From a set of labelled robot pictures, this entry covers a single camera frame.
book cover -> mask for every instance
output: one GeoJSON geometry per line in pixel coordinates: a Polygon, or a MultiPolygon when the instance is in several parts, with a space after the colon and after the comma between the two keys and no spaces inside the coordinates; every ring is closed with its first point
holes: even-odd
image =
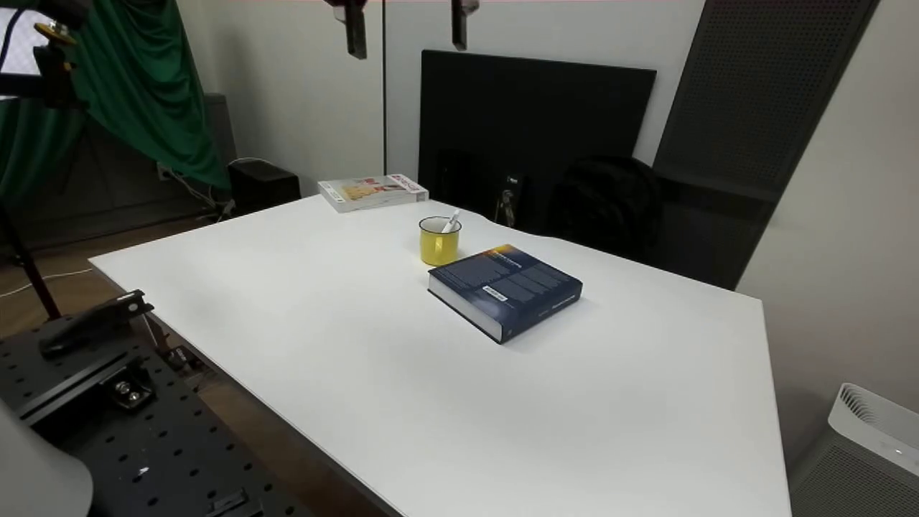
{"type": "Polygon", "coordinates": [[[427,189],[399,172],[346,182],[317,182],[317,193],[339,213],[427,201],[427,189]]]}
{"type": "Polygon", "coordinates": [[[493,343],[508,343],[573,304],[583,284],[573,275],[501,244],[432,268],[427,274],[427,291],[493,343]]]}

metal pole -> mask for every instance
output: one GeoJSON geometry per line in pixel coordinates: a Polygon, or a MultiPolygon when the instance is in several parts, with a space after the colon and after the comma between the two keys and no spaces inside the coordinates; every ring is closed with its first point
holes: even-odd
{"type": "Polygon", "coordinates": [[[3,203],[0,203],[0,229],[6,234],[13,255],[20,258],[30,291],[36,292],[43,311],[49,314],[49,320],[60,320],[60,311],[45,288],[45,281],[39,280],[30,252],[25,251],[23,238],[16,235],[16,229],[12,228],[12,219],[6,215],[3,203]]]}

computer screen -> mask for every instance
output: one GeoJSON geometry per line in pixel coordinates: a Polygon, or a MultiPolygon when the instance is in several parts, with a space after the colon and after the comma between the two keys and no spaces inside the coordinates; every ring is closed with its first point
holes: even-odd
{"type": "Polygon", "coordinates": [[[651,68],[422,51],[419,182],[491,215],[523,175],[517,228],[543,234],[557,179],[583,159],[631,159],[651,68]]]}

dark blue book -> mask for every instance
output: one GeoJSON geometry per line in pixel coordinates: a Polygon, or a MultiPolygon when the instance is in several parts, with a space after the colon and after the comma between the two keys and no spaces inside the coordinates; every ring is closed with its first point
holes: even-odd
{"type": "Polygon", "coordinates": [[[487,334],[508,343],[579,300],[579,281],[510,246],[491,246],[432,268],[427,291],[487,334]]]}

fabric drape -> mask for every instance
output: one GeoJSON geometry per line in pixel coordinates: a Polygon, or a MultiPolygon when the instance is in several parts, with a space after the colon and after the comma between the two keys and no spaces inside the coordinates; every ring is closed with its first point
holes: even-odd
{"type": "Polygon", "coordinates": [[[174,0],[95,0],[70,51],[89,119],[171,172],[228,189],[174,0]]]}
{"type": "Polygon", "coordinates": [[[0,203],[16,208],[75,152],[86,119],[20,99],[0,104],[0,203]]]}
{"type": "MultiPolygon", "coordinates": [[[[141,156],[228,193],[174,0],[95,0],[68,51],[89,119],[141,156]]],[[[0,201],[16,208],[75,150],[83,113],[0,104],[0,201]]]]}

